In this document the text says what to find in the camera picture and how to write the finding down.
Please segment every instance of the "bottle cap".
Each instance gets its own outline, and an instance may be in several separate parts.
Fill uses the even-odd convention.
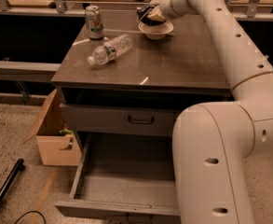
[[[96,63],[95,58],[93,56],[88,57],[88,62],[90,65],[94,65]]]

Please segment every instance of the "cardboard box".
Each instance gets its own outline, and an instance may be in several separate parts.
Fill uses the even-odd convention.
[[[43,103],[25,140],[35,136],[44,165],[77,166],[81,151],[75,137],[69,134],[58,136],[64,123],[60,104],[61,99],[55,90]]]

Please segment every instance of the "aluminum can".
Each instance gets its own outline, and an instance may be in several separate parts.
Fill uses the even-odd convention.
[[[98,6],[86,7],[86,25],[90,39],[101,39],[103,37],[102,16]]]

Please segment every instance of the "plastic bottle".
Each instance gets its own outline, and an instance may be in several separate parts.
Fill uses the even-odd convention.
[[[127,52],[132,46],[132,39],[127,34],[117,36],[97,47],[88,57],[88,62],[91,66],[100,67]]]

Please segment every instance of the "bowl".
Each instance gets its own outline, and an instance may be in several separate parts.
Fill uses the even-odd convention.
[[[140,22],[138,28],[146,35],[147,38],[151,40],[160,40],[164,38],[168,33],[172,32],[173,25],[169,21],[166,21],[156,26],[149,26],[144,24],[143,22]]]

